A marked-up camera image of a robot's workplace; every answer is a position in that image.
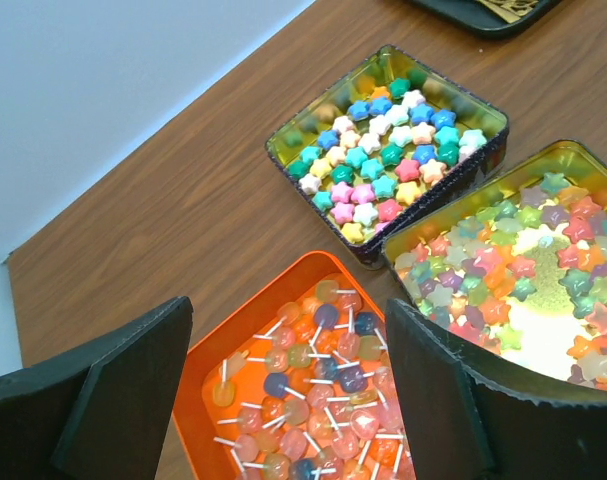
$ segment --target purple star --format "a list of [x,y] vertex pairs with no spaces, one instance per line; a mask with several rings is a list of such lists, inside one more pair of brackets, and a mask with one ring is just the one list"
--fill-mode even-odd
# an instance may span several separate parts
[[538,185],[532,188],[521,188],[521,207],[529,205],[530,207],[538,208],[548,198],[550,198],[548,194],[541,190],[541,187]]
[[594,282],[596,277],[607,277],[607,262],[601,265],[596,265],[590,274],[590,281]]
[[422,284],[419,285],[419,290],[421,291],[421,295],[423,298],[427,297],[428,294],[432,293],[436,288],[436,280],[432,278],[428,278]]
[[444,287],[450,287],[455,292],[458,291],[461,283],[463,282],[463,279],[454,273],[454,270],[452,269],[439,273],[437,277],[439,277],[439,280]]
[[567,213],[560,205],[543,207],[543,213],[541,213],[541,222],[545,223],[550,228],[556,228],[561,223],[569,222],[570,214]]
[[483,330],[485,328],[485,320],[481,311],[472,305],[465,306],[465,318],[474,328]]
[[578,365],[572,365],[570,367],[570,377],[567,379],[568,382],[574,383],[575,385],[580,385],[585,381],[583,378],[583,370]]
[[607,213],[603,210],[594,212],[590,218],[587,219],[587,223],[590,224],[590,228],[594,235],[603,235],[603,220],[607,220]]
[[466,258],[461,262],[461,267],[468,275],[483,278],[485,276],[485,270],[474,265],[474,261],[474,258]]

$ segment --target translucent green star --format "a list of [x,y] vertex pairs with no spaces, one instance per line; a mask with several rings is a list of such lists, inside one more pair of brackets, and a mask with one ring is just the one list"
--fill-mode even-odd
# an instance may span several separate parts
[[441,256],[429,256],[427,257],[427,261],[430,262],[430,271],[433,277],[447,270],[445,261]]
[[520,350],[521,349],[521,338],[523,332],[520,330],[514,330],[510,324],[507,324],[501,328],[496,334],[499,340],[501,340],[501,350]]
[[467,302],[474,307],[478,307],[485,301],[489,294],[490,291],[487,286],[481,282],[469,291],[467,294]]
[[498,209],[498,213],[496,214],[496,217],[494,217],[494,220],[513,218],[516,212],[519,210],[516,208],[516,205],[509,200],[503,200],[502,202],[498,203],[496,208]]
[[410,270],[410,275],[414,277],[414,279],[418,283],[423,283],[425,280],[432,276],[432,271],[430,269],[430,262],[420,262],[414,265],[414,268]]
[[426,317],[429,317],[430,314],[432,313],[432,311],[434,311],[434,307],[432,306],[432,304],[429,301],[423,300],[419,304],[419,310],[421,311],[421,313],[423,315],[425,315]]
[[405,78],[397,78],[390,83],[390,95],[392,98],[401,98],[410,89],[410,81]]
[[494,245],[516,245],[516,233],[493,232],[490,235],[490,242]]
[[465,275],[461,285],[459,286],[459,290],[466,295],[470,293],[476,286],[478,286],[483,279],[481,277],[475,277],[474,275]]
[[494,220],[498,213],[499,209],[497,207],[485,207],[476,212],[475,216],[479,222],[486,223],[490,220]]
[[556,195],[559,191],[570,186],[570,182],[565,179],[562,173],[545,173],[541,182],[541,190],[551,195]]
[[571,299],[574,304],[574,316],[576,318],[585,318],[594,310],[594,297],[574,297]]
[[576,268],[570,268],[565,272],[565,276],[559,280],[559,283],[565,287],[570,297],[578,297],[588,293],[592,288],[590,274]]
[[526,205],[514,216],[524,227],[538,228],[541,226],[541,210]]
[[536,292],[536,287],[532,284],[532,280],[528,277],[521,277],[516,281],[510,296],[524,302],[528,295],[532,295],[534,292]]
[[590,289],[590,296],[596,298],[603,305],[607,305],[607,276],[596,277]]

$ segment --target black tray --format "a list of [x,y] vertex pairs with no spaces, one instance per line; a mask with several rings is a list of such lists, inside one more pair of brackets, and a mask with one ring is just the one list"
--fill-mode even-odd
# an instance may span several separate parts
[[505,38],[521,33],[559,3],[559,0],[540,0],[521,20],[508,24],[476,0],[410,1],[486,38]]

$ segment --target container of lollipops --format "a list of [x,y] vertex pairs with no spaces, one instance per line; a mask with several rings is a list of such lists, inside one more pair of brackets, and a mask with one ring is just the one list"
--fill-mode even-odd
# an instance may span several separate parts
[[607,167],[558,141],[387,238],[419,479],[607,479]]
[[489,178],[507,116],[398,48],[361,62],[267,141],[269,157],[367,268],[386,235]]
[[201,479],[414,478],[381,312],[325,252],[188,352],[173,419]]

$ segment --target white star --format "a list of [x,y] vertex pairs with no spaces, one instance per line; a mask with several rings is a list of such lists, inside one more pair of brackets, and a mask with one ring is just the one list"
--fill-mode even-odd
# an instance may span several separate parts
[[392,124],[385,115],[378,115],[370,120],[370,132],[385,135]]
[[403,127],[394,127],[390,134],[390,142],[396,144],[397,147],[403,148],[412,141],[412,129],[409,125]]
[[352,120],[345,115],[342,117],[336,117],[334,119],[334,123],[332,124],[332,130],[343,134],[348,130],[354,130],[354,122],[352,122]]
[[375,150],[380,150],[381,142],[379,142],[379,136],[376,133],[364,133],[361,140],[359,140],[359,147],[363,147],[363,150],[368,155]]
[[366,227],[372,225],[372,222],[379,217],[379,212],[372,202],[363,203],[361,205],[357,205],[354,209],[354,222],[359,222]]
[[402,105],[392,105],[392,108],[387,111],[385,116],[392,125],[402,125],[410,120],[410,117],[407,114],[407,108]]
[[312,195],[319,191],[319,187],[321,186],[321,179],[315,177],[311,173],[308,173],[301,180],[299,180],[299,186],[301,190],[303,190],[308,195]]
[[471,145],[463,145],[460,149],[459,149],[459,163],[467,160],[468,158],[470,158],[470,156],[476,152],[476,148],[474,148]]
[[411,92],[405,92],[403,94],[401,105],[405,108],[415,108],[421,103],[425,103],[425,97],[420,90],[412,90]]

